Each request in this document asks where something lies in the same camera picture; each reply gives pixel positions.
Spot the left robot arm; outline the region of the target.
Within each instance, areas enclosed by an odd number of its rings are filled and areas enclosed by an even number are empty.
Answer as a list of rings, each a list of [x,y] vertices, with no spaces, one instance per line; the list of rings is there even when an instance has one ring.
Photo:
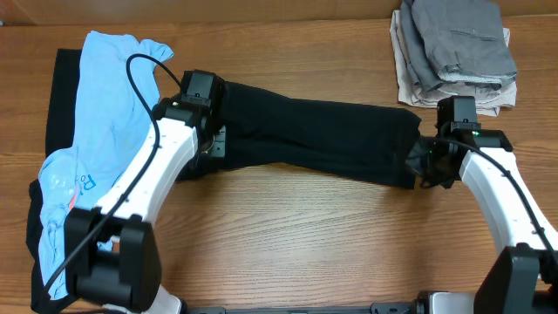
[[[187,71],[181,90],[152,113],[146,139],[126,171],[90,210],[65,220],[70,296],[123,313],[185,313],[186,303],[161,284],[153,225],[179,174],[214,146],[224,81]]]

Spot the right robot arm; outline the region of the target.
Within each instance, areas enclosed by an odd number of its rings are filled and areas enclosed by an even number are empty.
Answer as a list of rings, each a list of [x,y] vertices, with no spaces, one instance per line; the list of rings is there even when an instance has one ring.
[[[421,292],[413,313],[555,313],[557,232],[522,180],[513,146],[478,121],[472,97],[437,105],[437,133],[406,158],[422,188],[461,181],[487,222],[498,257],[475,293]]]

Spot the black t-shirt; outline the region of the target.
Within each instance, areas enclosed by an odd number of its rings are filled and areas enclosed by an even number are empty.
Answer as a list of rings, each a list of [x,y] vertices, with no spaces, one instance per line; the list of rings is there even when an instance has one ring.
[[[390,187],[415,185],[405,159],[421,119],[406,109],[292,99],[227,82],[218,120],[224,157],[191,162],[179,180],[282,162]]]

